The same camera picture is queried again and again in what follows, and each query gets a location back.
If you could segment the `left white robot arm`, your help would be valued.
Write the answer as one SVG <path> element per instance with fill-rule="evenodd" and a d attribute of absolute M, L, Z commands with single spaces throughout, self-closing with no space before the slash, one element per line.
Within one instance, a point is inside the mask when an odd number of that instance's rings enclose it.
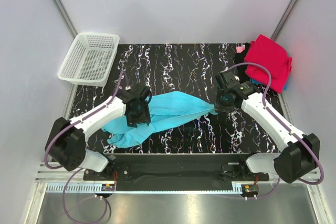
<path fill-rule="evenodd" d="M 104 154 L 86 148 L 86 140 L 97 130 L 112 120 L 124 117 L 128 127 L 150 124 L 149 103 L 152 93 L 149 87 L 140 86 L 128 90 L 119 90 L 99 106 L 89 112 L 66 120 L 58 118 L 50 131 L 45 146 L 45 166 L 54 169 L 48 163 L 48 157 L 58 162 L 57 169 L 68 172 L 85 169 L 102 180 L 114 176 L 114 162 Z"/>

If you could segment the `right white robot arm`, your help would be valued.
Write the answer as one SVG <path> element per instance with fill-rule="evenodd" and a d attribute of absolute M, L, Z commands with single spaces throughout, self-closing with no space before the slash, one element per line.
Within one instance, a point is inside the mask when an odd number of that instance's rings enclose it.
<path fill-rule="evenodd" d="M 290 124 L 251 82 L 241 83 L 231 71 L 219 73 L 215 111 L 232 113 L 237 108 L 253 118 L 278 148 L 278 153 L 257 153 L 238 167 L 239 176 L 250 180 L 257 173 L 276 174 L 291 184 L 318 166 L 320 141 Z"/>

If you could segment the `cyan t shirt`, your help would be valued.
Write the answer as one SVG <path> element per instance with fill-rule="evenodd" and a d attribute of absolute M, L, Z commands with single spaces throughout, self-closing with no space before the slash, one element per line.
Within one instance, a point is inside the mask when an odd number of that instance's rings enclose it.
<path fill-rule="evenodd" d="M 117 148 L 134 147 L 141 145 L 154 133 L 179 127 L 206 114 L 217 114 L 213 104 L 180 91 L 153 96 L 149 113 L 149 124 L 130 127 L 126 116 L 122 116 L 104 125 L 102 131 L 112 135 L 108 143 Z"/>

